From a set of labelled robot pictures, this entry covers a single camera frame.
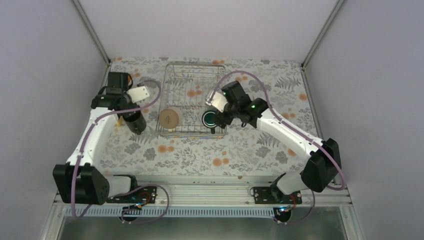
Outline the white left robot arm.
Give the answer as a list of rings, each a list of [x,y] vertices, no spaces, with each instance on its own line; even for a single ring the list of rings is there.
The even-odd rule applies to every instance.
[[[91,111],[84,134],[64,164],[55,165],[52,175],[64,203],[102,205],[119,195],[131,203],[139,197],[135,177],[102,174],[100,163],[106,142],[115,124],[123,119],[129,130],[140,135],[147,127],[138,102],[149,97],[145,86],[133,87],[126,72],[109,72],[107,84],[91,101]]]

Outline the black mug with white text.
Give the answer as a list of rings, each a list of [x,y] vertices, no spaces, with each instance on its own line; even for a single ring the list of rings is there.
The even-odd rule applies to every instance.
[[[130,131],[136,135],[140,135],[147,127],[146,120],[140,111],[124,113],[123,119]]]

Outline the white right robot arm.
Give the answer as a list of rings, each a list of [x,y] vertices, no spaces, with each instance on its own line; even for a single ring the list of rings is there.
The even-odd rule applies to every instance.
[[[305,162],[303,169],[282,173],[272,182],[270,195],[278,204],[300,190],[321,193],[341,170],[339,144],[334,139],[310,135],[278,114],[266,100],[251,100],[237,81],[225,85],[220,93],[211,92],[206,105],[215,108],[217,126],[224,128],[233,119],[240,119],[270,134]]]

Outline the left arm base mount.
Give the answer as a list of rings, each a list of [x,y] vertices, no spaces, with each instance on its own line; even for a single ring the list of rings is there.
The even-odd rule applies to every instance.
[[[109,179],[108,204],[127,204],[122,208],[120,219],[124,223],[132,223],[144,206],[154,204],[158,187],[156,185],[140,186],[134,175],[113,175]]]

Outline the yellow mug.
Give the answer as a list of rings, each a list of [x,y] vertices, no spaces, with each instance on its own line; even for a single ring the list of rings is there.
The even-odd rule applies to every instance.
[[[119,118],[118,121],[115,123],[115,127],[122,127],[124,125],[124,120],[122,118]]]

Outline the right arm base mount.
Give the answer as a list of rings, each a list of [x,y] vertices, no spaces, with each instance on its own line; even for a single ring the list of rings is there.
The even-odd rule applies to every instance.
[[[284,194],[277,187],[253,186],[248,190],[256,205],[276,205],[273,207],[273,217],[276,222],[288,222],[292,216],[292,210],[302,204],[302,194],[295,191]]]

